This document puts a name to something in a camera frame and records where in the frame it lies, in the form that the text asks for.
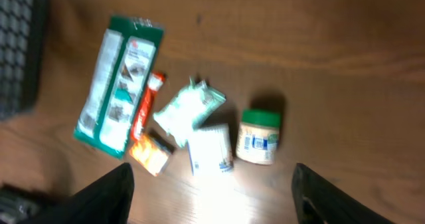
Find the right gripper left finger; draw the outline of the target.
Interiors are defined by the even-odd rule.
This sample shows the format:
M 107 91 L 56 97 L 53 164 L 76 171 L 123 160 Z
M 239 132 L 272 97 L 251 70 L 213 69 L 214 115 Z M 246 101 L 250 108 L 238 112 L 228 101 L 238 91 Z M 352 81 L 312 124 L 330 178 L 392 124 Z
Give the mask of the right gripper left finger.
M 123 163 L 26 224 L 126 224 L 135 188 L 133 170 Z

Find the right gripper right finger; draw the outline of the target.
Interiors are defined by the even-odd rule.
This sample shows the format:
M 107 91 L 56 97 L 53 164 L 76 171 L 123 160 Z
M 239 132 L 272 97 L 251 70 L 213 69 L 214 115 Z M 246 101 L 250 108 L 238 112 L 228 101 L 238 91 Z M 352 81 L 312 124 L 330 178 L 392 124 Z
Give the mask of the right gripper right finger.
M 299 223 L 390 223 L 305 164 L 296 164 L 291 188 Z

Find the orange small box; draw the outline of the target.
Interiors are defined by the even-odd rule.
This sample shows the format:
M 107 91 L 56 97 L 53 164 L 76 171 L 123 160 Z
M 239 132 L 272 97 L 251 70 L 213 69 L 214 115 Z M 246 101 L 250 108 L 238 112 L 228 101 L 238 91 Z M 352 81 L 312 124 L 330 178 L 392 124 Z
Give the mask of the orange small box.
M 139 136 L 131 134 L 130 137 L 133 142 L 130 156 L 152 176 L 163 173 L 177 148 L 153 129 Z

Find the white green glove package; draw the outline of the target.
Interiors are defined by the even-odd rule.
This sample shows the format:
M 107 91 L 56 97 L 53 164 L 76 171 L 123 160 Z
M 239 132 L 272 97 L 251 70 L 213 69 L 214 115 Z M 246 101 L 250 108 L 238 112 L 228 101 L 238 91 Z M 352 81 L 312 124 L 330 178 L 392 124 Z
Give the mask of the white green glove package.
M 104 32 L 74 137 L 124 157 L 164 30 L 149 19 L 114 15 Z

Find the green lid jar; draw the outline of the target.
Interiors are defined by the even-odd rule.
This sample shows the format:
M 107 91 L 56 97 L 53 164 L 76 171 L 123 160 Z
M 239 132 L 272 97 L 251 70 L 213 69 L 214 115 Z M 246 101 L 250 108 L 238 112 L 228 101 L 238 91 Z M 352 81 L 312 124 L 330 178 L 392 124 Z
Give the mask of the green lid jar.
M 236 155 L 258 165 L 271 165 L 279 144 L 282 115 L 267 110 L 246 109 L 239 125 Z

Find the mint green wipes packet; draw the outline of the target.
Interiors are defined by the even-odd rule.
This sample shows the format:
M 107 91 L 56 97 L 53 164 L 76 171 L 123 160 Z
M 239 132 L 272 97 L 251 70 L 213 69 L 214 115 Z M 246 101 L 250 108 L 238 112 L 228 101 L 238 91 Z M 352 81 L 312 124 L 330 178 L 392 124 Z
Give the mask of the mint green wipes packet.
M 174 137 L 178 147 L 184 148 L 192 132 L 225 102 L 223 93 L 204 80 L 195 82 L 191 78 L 162 110 L 153 114 L 153 119 Z

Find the white tub with blue label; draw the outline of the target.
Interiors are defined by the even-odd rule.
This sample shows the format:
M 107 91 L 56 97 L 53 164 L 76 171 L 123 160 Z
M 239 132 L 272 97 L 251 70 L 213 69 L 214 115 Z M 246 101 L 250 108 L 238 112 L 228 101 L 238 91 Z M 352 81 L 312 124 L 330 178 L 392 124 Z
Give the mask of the white tub with blue label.
M 233 171 L 227 124 L 194 130 L 187 144 L 194 176 L 216 176 Z

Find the red snack packet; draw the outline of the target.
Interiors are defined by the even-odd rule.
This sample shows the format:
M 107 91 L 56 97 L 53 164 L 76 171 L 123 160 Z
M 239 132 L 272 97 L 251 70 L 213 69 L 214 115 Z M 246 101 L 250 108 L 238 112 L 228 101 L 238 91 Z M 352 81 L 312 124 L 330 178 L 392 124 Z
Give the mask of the red snack packet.
M 141 139 L 142 133 L 147 126 L 147 120 L 151 112 L 155 97 L 166 81 L 166 76 L 162 72 L 152 72 L 147 81 L 145 93 L 141 98 L 139 108 L 135 114 L 135 120 L 131 127 L 130 137 L 133 141 Z

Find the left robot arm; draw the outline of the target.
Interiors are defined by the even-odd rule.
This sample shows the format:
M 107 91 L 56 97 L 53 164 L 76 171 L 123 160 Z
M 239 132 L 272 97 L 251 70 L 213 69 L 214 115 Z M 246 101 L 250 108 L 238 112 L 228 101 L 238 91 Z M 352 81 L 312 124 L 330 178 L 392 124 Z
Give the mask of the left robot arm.
M 30 219 L 63 199 L 60 195 L 1 184 L 1 224 L 16 224 Z

